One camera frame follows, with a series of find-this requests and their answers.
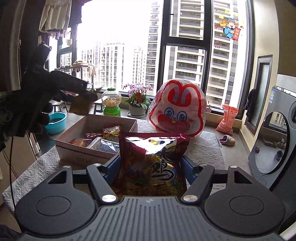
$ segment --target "potted plant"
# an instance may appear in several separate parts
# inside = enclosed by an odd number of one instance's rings
[[[151,85],[143,86],[142,84],[126,84],[123,89],[129,87],[129,112],[131,116],[143,116],[151,103],[151,100],[146,97],[146,92],[152,90]]]

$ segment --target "black cable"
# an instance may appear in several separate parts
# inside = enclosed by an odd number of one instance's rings
[[[10,146],[10,156],[9,156],[9,180],[10,180],[10,192],[12,197],[13,206],[15,208],[15,199],[13,197],[12,191],[12,180],[11,180],[11,156],[12,156],[12,145],[13,145],[13,137],[11,138],[11,146]]]

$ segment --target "orange snack bag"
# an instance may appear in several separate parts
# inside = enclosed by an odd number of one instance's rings
[[[235,117],[237,116],[237,113],[239,112],[239,109],[227,105],[222,105],[222,108],[224,110],[224,118],[220,121],[219,125],[216,128],[216,131],[232,135],[233,122]]]

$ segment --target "stool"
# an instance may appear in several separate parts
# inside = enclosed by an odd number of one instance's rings
[[[62,112],[62,108],[60,106],[61,104],[64,104],[65,105],[66,111],[68,112],[67,104],[66,104],[65,101],[60,101],[60,102],[56,101],[55,103],[52,104],[52,106],[54,108],[54,113],[55,112],[59,112],[59,111]]]
[[[100,110],[97,110],[96,109],[96,106],[97,105],[100,105],[101,106],[101,109]],[[97,101],[94,102],[94,115],[99,112],[99,113],[102,113],[103,112],[103,102],[102,102],[102,98],[101,99],[98,99]]]

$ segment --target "orchid plant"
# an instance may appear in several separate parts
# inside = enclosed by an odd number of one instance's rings
[[[147,110],[151,103],[151,100],[146,97],[146,92],[151,91],[151,85],[143,86],[142,84],[126,84],[123,89],[129,87],[128,96],[129,99],[126,100],[131,106],[142,107]]]

